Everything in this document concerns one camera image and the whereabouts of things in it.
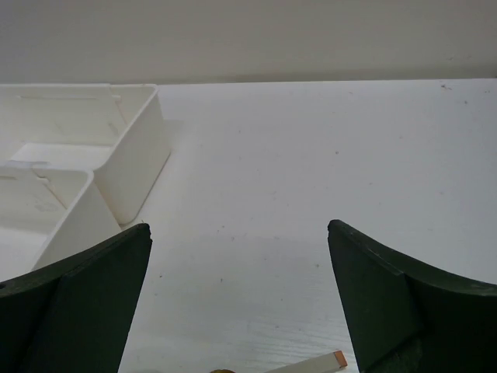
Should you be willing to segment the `white handled copper tip utensil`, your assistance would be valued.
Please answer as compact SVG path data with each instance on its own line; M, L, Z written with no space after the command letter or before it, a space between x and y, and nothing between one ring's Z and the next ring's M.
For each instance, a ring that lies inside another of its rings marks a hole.
M347 366L348 363L342 351L337 350L330 354L273 369L267 373L333 373Z

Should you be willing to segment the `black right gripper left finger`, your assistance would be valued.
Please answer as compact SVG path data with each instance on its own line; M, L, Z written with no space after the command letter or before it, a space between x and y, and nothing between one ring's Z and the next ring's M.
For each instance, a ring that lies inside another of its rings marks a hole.
M1 283L3 372L116 372L151 254L140 223Z

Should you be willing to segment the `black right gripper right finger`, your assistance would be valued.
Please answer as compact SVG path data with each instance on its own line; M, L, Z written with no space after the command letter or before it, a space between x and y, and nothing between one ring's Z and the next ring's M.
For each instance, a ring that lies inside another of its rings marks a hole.
M361 372L494 372L496 286L393 250L340 220L328 246Z

